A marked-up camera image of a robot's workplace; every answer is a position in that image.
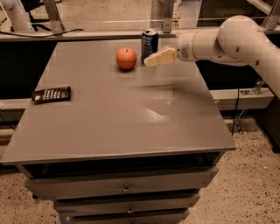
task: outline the table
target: table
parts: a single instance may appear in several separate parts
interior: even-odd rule
[[[115,59],[123,46],[138,55],[128,72]],[[235,149],[195,63],[145,67],[140,47],[58,43],[37,89],[71,86],[71,101],[30,102],[3,154],[72,223],[181,221]]]

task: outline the terrazzo floor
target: terrazzo floor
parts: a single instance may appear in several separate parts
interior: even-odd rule
[[[229,130],[231,120],[225,120]],[[179,224],[280,223],[280,154],[251,116],[243,120],[245,134],[235,132],[235,151],[226,152],[219,172],[198,203]],[[3,153],[6,145],[0,146]],[[53,203],[33,199],[26,177],[13,169],[0,170],[0,223],[59,224]]]

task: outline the can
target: can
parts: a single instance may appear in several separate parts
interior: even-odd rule
[[[145,58],[148,58],[151,54],[158,51],[158,33],[154,29],[147,29],[143,31],[141,38],[142,45],[142,62]]]

